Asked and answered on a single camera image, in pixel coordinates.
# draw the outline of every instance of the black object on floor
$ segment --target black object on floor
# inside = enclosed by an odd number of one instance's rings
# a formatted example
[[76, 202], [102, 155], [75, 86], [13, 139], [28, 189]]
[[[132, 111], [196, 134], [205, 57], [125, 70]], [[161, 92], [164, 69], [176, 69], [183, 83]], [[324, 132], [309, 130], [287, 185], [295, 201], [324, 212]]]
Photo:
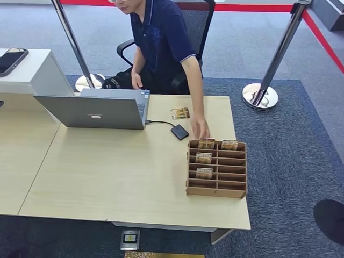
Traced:
[[344, 245], [344, 205], [335, 200], [321, 200], [314, 207], [314, 218], [325, 236]]
[[7, 258], [26, 258], [28, 257], [27, 251], [23, 249], [17, 249], [9, 253]]

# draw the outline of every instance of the light wood desk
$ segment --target light wood desk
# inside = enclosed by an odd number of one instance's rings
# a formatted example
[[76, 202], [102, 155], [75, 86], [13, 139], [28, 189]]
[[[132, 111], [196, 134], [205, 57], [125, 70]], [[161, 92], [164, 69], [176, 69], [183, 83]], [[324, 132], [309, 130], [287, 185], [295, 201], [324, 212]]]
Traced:
[[[205, 97], [204, 105], [212, 137], [235, 138], [228, 97]], [[170, 109], [179, 107], [192, 110], [191, 98], [152, 95], [148, 119], [180, 123], [192, 135], [189, 119], [172, 120]], [[250, 229], [245, 198], [186, 195], [188, 139], [170, 129], [61, 125], [19, 214], [214, 231], [213, 243], [229, 229]]]
[[17, 215], [59, 124], [29, 94], [0, 101], [0, 214]]

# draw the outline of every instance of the smartphone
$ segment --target smartphone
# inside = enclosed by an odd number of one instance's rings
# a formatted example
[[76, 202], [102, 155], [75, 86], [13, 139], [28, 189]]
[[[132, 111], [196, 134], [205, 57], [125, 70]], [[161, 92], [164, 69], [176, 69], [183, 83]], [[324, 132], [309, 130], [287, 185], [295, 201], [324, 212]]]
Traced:
[[14, 70], [20, 62], [29, 54], [23, 48], [11, 48], [0, 57], [0, 77], [5, 77]]

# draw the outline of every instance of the stanchion base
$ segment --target stanchion base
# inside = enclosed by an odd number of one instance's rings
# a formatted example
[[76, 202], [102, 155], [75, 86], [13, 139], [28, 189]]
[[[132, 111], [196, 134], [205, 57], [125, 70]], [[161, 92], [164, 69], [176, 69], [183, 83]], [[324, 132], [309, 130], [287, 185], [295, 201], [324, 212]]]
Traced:
[[[105, 81], [105, 77], [101, 74], [91, 74], [91, 78], [92, 79], [92, 82], [96, 87], [96, 89], [100, 89], [103, 83]], [[88, 81], [86, 80], [86, 77], [84, 75], [77, 79], [75, 86], [75, 89], [78, 92], [81, 92], [83, 89], [90, 88]]]
[[269, 87], [260, 105], [253, 105], [252, 101], [259, 89], [260, 89], [260, 83], [252, 83], [245, 86], [243, 90], [244, 102], [253, 109], [268, 110], [275, 106], [278, 101], [278, 95], [277, 95], [277, 92], [275, 92], [273, 88]]
[[325, 236], [344, 245], [344, 205], [335, 200], [321, 200], [314, 207], [314, 218]]

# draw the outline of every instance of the card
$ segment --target card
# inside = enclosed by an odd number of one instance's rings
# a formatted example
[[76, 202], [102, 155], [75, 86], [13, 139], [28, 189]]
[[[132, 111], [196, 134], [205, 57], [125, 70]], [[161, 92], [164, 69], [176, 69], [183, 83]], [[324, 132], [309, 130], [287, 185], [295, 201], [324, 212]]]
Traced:
[[213, 171], [212, 168], [197, 168], [196, 178], [211, 179]]
[[236, 151], [238, 149], [237, 140], [223, 140], [221, 144], [221, 149], [226, 151]]
[[181, 109], [171, 109], [170, 113], [172, 114], [172, 118], [174, 120], [190, 118], [190, 113], [187, 107], [183, 107]]
[[198, 149], [213, 149], [215, 139], [213, 138], [200, 138]]
[[196, 163], [202, 163], [202, 164], [211, 164], [211, 157], [213, 153], [202, 153], [198, 152], [196, 153]]

